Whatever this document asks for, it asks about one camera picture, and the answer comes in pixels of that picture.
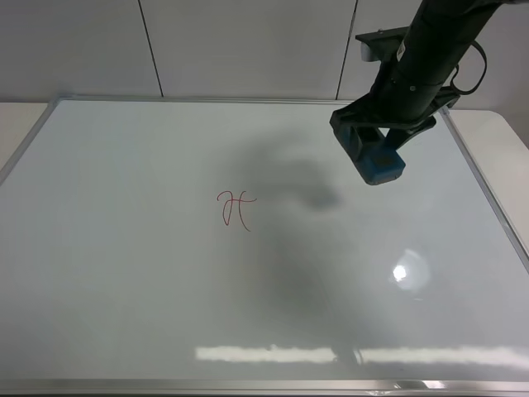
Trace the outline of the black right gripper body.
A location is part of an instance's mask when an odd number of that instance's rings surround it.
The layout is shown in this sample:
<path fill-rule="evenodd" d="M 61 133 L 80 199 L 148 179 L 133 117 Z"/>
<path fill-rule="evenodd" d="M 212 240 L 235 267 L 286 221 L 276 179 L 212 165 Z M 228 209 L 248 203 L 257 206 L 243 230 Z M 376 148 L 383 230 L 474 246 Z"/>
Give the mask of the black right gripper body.
<path fill-rule="evenodd" d="M 411 85 L 390 79 L 376 83 L 362 98 L 331 115 L 334 135 L 340 127 L 375 127 L 385 136 L 393 127 L 411 127 L 414 136 L 436 125 L 435 114 L 444 106 L 459 100 L 451 86 Z"/>

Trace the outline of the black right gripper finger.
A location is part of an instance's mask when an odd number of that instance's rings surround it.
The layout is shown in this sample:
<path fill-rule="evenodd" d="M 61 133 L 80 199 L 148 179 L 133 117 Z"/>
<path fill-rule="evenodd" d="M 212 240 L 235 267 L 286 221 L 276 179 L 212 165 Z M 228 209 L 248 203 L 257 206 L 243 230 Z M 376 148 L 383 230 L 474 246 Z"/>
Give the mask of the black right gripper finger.
<path fill-rule="evenodd" d="M 389 149 L 397 150 L 403 146 L 413 134 L 411 127 L 393 127 L 386 135 L 386 146 Z"/>
<path fill-rule="evenodd" d="M 339 128 L 338 140 L 352 160 L 359 160 L 374 147 L 374 128 L 345 125 Z"/>

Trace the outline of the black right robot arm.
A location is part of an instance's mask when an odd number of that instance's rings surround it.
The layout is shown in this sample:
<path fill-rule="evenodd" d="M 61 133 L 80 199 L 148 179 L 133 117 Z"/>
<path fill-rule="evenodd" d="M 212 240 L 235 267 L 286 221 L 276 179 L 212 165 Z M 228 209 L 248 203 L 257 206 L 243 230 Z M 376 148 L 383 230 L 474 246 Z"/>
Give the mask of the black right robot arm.
<path fill-rule="evenodd" d="M 398 149 L 434 127 L 435 113 L 464 91 L 447 80 L 500 1 L 423 1 L 409 26 L 356 36 L 366 62 L 378 61 L 370 91 L 334 111 L 330 124 L 357 162 L 380 144 Z"/>

